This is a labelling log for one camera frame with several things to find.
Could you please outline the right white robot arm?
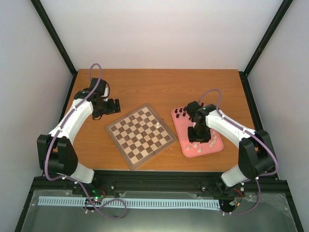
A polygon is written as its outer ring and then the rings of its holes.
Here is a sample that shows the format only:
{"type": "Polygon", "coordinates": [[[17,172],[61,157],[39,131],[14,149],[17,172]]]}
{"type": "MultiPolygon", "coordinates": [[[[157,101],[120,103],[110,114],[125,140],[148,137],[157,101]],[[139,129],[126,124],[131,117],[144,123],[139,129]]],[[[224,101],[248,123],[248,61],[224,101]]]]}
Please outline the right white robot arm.
{"type": "Polygon", "coordinates": [[[278,170],[278,161],[266,131],[254,131],[244,127],[213,104],[201,106],[193,101],[184,108],[184,111],[193,122],[193,126],[188,128],[190,143],[209,142],[213,129],[238,148],[238,164],[221,175],[225,186],[233,187],[246,180],[273,175],[278,170]]]}

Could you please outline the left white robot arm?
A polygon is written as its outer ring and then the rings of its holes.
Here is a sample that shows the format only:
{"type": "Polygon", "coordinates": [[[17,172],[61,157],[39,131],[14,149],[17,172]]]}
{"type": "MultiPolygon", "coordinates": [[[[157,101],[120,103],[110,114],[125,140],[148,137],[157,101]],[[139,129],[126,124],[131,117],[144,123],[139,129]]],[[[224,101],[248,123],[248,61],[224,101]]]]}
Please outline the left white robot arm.
{"type": "Polygon", "coordinates": [[[73,142],[89,116],[100,120],[103,115],[121,111],[119,100],[111,99],[109,94],[110,86],[106,81],[92,78],[88,88],[75,94],[70,109],[59,124],[47,135],[38,137],[39,165],[47,179],[51,180],[50,175],[57,174],[58,178],[84,183],[83,188],[89,194],[99,192],[100,182],[94,178],[94,170],[78,161],[73,142]]]}

